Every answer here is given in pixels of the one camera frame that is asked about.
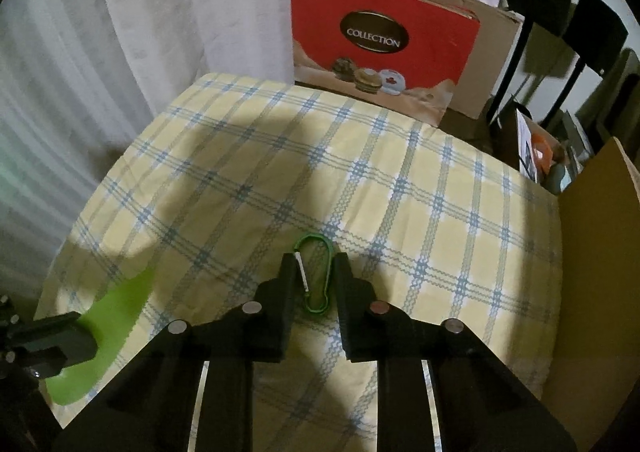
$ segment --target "white curtain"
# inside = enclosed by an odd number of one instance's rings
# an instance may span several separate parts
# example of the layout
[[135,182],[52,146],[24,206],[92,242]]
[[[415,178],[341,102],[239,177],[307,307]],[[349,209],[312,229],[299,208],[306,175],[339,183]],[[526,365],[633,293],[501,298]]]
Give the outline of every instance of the white curtain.
[[207,71],[292,82],[289,0],[0,3],[0,291],[37,299],[114,161]]

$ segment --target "brown oval logo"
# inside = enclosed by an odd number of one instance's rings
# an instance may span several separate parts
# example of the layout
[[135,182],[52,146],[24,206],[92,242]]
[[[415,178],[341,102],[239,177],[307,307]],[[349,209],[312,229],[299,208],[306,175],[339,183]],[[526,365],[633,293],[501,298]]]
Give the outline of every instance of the brown oval logo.
[[349,12],[340,21],[340,31],[356,46],[379,54],[394,54],[409,44],[404,26],[373,10]]

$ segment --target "red paper bag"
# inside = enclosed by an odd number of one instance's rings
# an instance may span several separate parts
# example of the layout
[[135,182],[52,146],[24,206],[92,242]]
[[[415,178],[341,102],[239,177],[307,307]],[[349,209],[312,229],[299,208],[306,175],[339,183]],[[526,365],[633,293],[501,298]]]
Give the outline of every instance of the red paper bag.
[[438,125],[480,23],[427,0],[291,0],[296,82]]

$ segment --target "table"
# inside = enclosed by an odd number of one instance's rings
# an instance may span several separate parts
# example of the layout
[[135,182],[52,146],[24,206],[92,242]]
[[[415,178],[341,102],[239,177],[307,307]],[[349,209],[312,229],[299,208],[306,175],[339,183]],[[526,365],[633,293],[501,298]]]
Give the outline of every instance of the table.
[[[282,83],[209,74],[133,142],[88,201],[37,316],[84,312],[156,269],[120,355],[69,422],[169,321],[213,320],[307,231],[413,318],[463,320],[540,395],[561,288],[556,198],[438,129]],[[322,254],[306,255],[319,269]],[[254,450],[375,450],[376,367],[350,364],[335,306],[296,307],[286,360],[258,365]]]

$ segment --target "bolt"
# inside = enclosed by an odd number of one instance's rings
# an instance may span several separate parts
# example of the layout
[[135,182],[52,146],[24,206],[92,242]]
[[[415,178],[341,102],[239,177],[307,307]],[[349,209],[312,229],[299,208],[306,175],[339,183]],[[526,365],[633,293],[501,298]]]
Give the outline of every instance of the bolt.
[[262,311],[262,304],[257,301],[249,301],[242,304],[242,311],[247,315],[257,315]]
[[447,318],[447,320],[444,321],[444,327],[447,331],[455,334],[462,333],[465,329],[462,320],[458,320],[457,318]]
[[369,309],[375,315],[384,315],[389,312],[391,306],[389,306],[388,302],[385,301],[373,301],[369,304]]
[[187,323],[184,320],[174,320],[171,324],[169,324],[169,333],[172,335],[179,335],[180,333],[184,333],[187,329]]

